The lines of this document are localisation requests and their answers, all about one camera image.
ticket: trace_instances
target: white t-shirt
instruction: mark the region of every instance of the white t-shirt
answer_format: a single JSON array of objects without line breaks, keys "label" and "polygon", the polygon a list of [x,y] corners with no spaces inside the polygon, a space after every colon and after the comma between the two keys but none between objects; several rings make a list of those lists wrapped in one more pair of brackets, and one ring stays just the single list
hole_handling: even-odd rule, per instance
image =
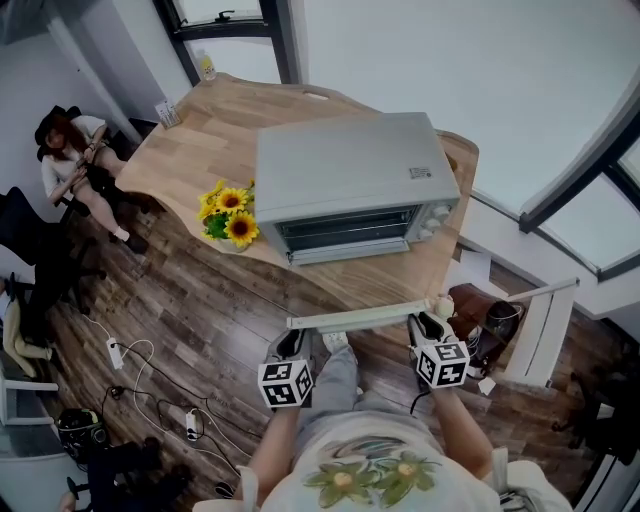
[{"label": "white t-shirt", "polygon": [[[426,428],[382,412],[351,412],[330,419],[302,448],[292,473],[269,494],[262,512],[502,510],[488,483],[492,475],[484,481],[475,478],[443,455]],[[249,468],[240,469],[244,503],[214,500],[198,504],[194,511],[253,510],[255,492],[249,487],[254,480],[255,490],[255,476]],[[532,462],[510,463],[507,481],[509,490],[530,496],[539,512],[572,510]]]},{"label": "white t-shirt", "polygon": [[[82,133],[84,140],[89,144],[98,129],[105,125],[105,121],[92,116],[78,116],[71,120],[71,124]],[[50,155],[42,158],[42,181],[47,197],[75,171],[76,162],[83,156],[70,144],[67,144],[64,154],[69,160],[57,161]]]}]

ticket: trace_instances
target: black and white marker cube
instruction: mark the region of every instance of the black and white marker cube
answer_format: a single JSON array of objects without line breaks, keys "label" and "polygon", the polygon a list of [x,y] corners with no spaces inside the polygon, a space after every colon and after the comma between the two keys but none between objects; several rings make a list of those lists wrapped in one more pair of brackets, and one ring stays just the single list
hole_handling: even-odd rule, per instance
[{"label": "black and white marker cube", "polygon": [[464,383],[469,352],[464,342],[421,345],[414,348],[416,371],[431,388],[447,388]]},{"label": "black and white marker cube", "polygon": [[258,387],[267,407],[300,407],[313,387],[305,360],[261,364]]}]

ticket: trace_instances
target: green leaf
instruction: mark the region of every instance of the green leaf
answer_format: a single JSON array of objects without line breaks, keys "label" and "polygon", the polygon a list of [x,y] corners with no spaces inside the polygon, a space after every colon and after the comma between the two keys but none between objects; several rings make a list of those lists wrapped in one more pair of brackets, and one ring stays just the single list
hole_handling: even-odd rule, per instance
[{"label": "green leaf", "polygon": [[340,468],[340,471],[344,471],[345,473],[353,475],[360,471],[361,468],[362,462],[352,462],[351,464],[343,464],[343,466]]},{"label": "green leaf", "polygon": [[433,478],[425,475],[422,471],[418,471],[415,477],[416,487],[421,491],[428,491],[433,487]]},{"label": "green leaf", "polygon": [[339,462],[337,462],[336,464],[320,464],[318,467],[320,468],[320,471],[329,473],[329,475],[331,475],[331,478],[333,478],[333,475],[335,475],[338,471],[344,471],[344,464],[341,464]]},{"label": "green leaf", "polygon": [[397,480],[391,487],[382,493],[380,502],[384,508],[389,508],[404,498],[413,487],[409,480]]},{"label": "green leaf", "polygon": [[388,489],[389,487],[393,487],[393,485],[400,480],[398,473],[389,473],[383,479],[377,481],[373,487],[376,489]]},{"label": "green leaf", "polygon": [[351,501],[355,501],[356,503],[360,503],[361,505],[373,504],[371,496],[369,496],[369,493],[364,487],[353,486],[347,492],[347,496]]},{"label": "green leaf", "polygon": [[322,489],[320,497],[318,498],[318,505],[322,508],[329,508],[338,503],[345,494],[335,485],[329,485]]},{"label": "green leaf", "polygon": [[378,471],[363,471],[362,473],[358,473],[356,475],[356,482],[359,485],[371,485],[377,482],[380,479],[380,473]]},{"label": "green leaf", "polygon": [[328,473],[313,473],[307,476],[304,481],[304,485],[307,487],[324,487],[333,483],[333,478]]},{"label": "green leaf", "polygon": [[385,471],[397,469],[400,461],[398,459],[380,459],[374,462],[375,466]]},{"label": "green leaf", "polygon": [[400,454],[400,459],[402,459],[402,462],[408,462],[408,463],[414,463],[414,464],[417,462],[423,461],[423,459],[421,459],[415,453],[412,453],[412,452],[402,452]]},{"label": "green leaf", "polygon": [[212,215],[207,218],[207,233],[214,238],[228,238],[227,234],[224,232],[226,223],[229,220],[228,214],[218,213],[217,215]]}]

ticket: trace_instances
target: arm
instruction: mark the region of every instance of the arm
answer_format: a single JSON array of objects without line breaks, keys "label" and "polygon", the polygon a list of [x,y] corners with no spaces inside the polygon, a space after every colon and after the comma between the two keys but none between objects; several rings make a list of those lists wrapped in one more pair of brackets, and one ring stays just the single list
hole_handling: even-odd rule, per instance
[{"label": "arm", "polygon": [[89,143],[89,147],[84,152],[84,158],[87,162],[92,163],[93,158],[96,154],[96,149],[98,148],[98,144],[102,141],[102,137],[104,137],[105,132],[107,131],[107,123],[104,123],[100,128],[98,128],[93,137],[91,138],[91,142]]},{"label": "arm", "polygon": [[73,187],[82,178],[84,178],[85,174],[87,174],[87,169],[85,167],[76,169],[69,175],[69,177],[65,181],[63,181],[53,189],[51,194],[49,194],[49,201],[51,201],[54,205],[57,204],[60,199],[62,199],[62,196],[64,196],[69,190],[71,190],[71,187]]},{"label": "arm", "polygon": [[447,457],[476,478],[484,478],[491,472],[491,442],[453,389],[434,389],[431,395]]},{"label": "arm", "polygon": [[[249,467],[258,477],[258,504],[261,505],[280,481],[291,472],[293,440],[298,427],[299,407],[278,409],[267,427],[267,431],[251,457]],[[242,498],[238,488],[234,499]]]}]

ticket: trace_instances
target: gray pants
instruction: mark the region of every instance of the gray pants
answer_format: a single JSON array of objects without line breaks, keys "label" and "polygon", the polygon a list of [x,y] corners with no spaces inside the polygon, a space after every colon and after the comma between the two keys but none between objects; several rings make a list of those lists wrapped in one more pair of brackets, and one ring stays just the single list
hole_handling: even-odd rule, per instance
[{"label": "gray pants", "polygon": [[350,346],[332,354],[322,368],[313,388],[312,407],[302,409],[298,435],[316,420],[351,411],[380,411],[409,416],[373,391],[358,397],[358,362]]}]

